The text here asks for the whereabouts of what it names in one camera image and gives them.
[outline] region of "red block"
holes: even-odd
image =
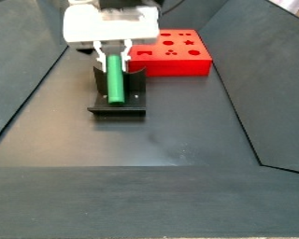
[[[161,30],[155,45],[135,45],[128,71],[143,67],[148,77],[207,76],[213,57],[195,30]]]

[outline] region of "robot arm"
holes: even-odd
[[[157,5],[102,9],[99,0],[68,0],[64,37],[75,49],[95,49],[108,80],[108,104],[123,104],[122,72],[134,44],[151,44],[159,36]]]

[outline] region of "shape hole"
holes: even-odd
[[[175,45],[175,43],[173,41],[163,41],[163,44],[167,45],[167,46]]]
[[[142,56],[142,55],[153,55],[154,54],[154,51],[151,50],[140,50],[138,51],[138,55]]]
[[[198,50],[195,50],[195,49],[189,50],[189,53],[190,53],[191,55],[194,55],[194,56],[201,55],[201,52],[199,52]]]

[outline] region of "black block holder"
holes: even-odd
[[[107,74],[95,69],[98,97],[94,107],[88,108],[96,116],[120,117],[146,115],[146,70],[135,73],[123,73],[124,104],[108,104],[107,100]]]

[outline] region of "circular hole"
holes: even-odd
[[[175,45],[175,43],[173,41],[163,41],[163,44],[167,45],[167,46]]]
[[[198,55],[201,55],[201,52],[198,51],[198,50],[189,50],[189,53],[191,54],[191,55],[194,55],[194,56],[198,56]]]

